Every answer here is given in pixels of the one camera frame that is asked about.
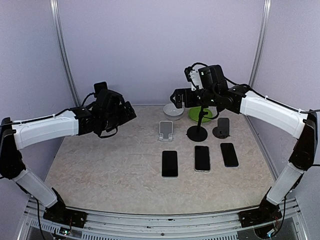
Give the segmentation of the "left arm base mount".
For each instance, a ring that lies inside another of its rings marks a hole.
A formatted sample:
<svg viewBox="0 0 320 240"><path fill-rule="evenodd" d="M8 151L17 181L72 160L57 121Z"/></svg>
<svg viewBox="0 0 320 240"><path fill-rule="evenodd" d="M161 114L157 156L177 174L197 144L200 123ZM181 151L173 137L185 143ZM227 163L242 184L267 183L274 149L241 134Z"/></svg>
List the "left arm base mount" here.
<svg viewBox="0 0 320 240"><path fill-rule="evenodd" d="M83 229L88 214L84 211L66 208L66 204L60 194L53 187L51 189L57 197L57 202L53 206L45 208L43 218L45 220L69 226L70 228L76 227Z"/></svg>

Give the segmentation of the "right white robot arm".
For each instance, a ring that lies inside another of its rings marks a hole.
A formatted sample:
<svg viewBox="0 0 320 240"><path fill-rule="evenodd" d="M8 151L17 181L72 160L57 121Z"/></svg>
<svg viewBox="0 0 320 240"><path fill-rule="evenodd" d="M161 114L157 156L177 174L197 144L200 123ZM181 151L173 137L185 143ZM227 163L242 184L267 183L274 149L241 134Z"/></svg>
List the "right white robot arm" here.
<svg viewBox="0 0 320 240"><path fill-rule="evenodd" d="M192 90L175 89L170 101L176 108L216 107L218 112L228 110L272 125L296 139L293 152L279 177L267 192L267 201L256 210L256 218L266 222L278 205L293 188L301 176L309 170L315 160L318 144L317 115L304 112L281 103L275 103L267 97L261 97L244 84L231 88Z"/></svg>

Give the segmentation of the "low black round stand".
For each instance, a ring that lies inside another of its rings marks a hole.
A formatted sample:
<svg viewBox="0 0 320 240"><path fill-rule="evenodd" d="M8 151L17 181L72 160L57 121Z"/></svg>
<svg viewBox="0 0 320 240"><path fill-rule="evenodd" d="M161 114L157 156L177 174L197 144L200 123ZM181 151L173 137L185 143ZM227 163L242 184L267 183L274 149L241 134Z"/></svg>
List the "low black round stand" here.
<svg viewBox="0 0 320 240"><path fill-rule="evenodd" d="M213 128L212 134L218 139L226 139L230 136L230 120L221 117L217 120L217 126Z"/></svg>

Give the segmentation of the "white folding phone stand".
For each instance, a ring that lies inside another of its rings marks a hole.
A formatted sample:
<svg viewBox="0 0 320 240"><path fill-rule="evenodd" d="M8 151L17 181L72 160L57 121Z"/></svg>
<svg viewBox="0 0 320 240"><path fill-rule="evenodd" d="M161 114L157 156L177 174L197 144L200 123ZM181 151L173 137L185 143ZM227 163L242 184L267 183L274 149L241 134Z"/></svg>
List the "white folding phone stand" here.
<svg viewBox="0 0 320 240"><path fill-rule="evenodd" d="M173 141L173 122L172 121L160 121L159 122L159 141L171 142Z"/></svg>

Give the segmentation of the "blue-edged black phone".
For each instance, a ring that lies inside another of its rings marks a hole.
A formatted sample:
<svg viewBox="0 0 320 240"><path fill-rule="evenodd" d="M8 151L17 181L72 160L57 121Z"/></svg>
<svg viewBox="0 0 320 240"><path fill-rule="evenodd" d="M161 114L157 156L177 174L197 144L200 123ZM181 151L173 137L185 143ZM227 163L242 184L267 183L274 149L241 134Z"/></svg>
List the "blue-edged black phone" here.
<svg viewBox="0 0 320 240"><path fill-rule="evenodd" d="M239 166L236 151L232 143L221 143L220 149L225 167L236 168Z"/></svg>

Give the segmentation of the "tall black pole stand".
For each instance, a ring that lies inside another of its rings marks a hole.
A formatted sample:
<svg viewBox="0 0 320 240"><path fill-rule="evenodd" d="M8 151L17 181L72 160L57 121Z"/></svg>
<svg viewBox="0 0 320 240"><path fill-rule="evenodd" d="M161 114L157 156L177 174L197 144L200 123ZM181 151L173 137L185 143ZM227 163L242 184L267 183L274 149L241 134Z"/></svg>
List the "tall black pole stand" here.
<svg viewBox="0 0 320 240"><path fill-rule="evenodd" d="M187 137L192 140L193 142L203 142L207 139L208 137L208 132L207 130L201 126L202 124L202 119L207 113L204 112L204 107L200 107L200 111L198 114L198 121L197 125L191 126L188 128L186 135Z"/></svg>

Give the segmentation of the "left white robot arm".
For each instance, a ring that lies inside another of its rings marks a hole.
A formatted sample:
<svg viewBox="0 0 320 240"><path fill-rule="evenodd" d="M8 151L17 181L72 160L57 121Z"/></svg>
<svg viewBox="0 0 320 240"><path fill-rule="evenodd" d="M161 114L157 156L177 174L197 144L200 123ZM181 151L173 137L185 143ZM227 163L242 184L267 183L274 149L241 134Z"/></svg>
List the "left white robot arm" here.
<svg viewBox="0 0 320 240"><path fill-rule="evenodd" d="M63 223L70 218L59 194L45 185L23 162L21 150L49 140L95 133L99 138L113 136L111 131L136 118L130 102L115 106L88 106L67 108L57 114L28 120L12 121L4 118L0 124L0 175L14 181L28 194L35 197L50 214Z"/></svg>

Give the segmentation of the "clear-cased phone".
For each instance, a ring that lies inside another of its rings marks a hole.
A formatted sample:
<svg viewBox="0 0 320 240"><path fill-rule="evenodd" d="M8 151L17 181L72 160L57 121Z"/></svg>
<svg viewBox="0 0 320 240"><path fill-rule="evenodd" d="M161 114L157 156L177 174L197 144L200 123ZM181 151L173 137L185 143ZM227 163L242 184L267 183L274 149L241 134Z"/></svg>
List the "clear-cased phone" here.
<svg viewBox="0 0 320 240"><path fill-rule="evenodd" d="M196 145L194 147L194 169L197 172L209 172L211 170L208 146Z"/></svg>

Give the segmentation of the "small black phone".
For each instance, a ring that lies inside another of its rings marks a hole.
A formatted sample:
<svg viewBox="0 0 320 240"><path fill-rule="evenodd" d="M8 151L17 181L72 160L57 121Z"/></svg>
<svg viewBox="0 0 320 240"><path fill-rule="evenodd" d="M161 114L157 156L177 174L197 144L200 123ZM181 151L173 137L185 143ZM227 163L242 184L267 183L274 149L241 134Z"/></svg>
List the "small black phone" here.
<svg viewBox="0 0 320 240"><path fill-rule="evenodd" d="M164 150L162 152L161 176L163 178L178 177L178 153L175 150Z"/></svg>

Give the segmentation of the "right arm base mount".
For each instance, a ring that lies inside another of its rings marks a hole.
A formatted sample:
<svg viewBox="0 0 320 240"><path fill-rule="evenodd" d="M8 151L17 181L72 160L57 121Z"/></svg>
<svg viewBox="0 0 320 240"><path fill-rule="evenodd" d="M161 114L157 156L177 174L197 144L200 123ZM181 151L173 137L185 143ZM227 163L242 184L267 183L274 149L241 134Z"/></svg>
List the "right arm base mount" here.
<svg viewBox="0 0 320 240"><path fill-rule="evenodd" d="M279 204L272 204L265 196L257 208L240 211L238 216L241 227L245 228L281 219L282 213Z"/></svg>

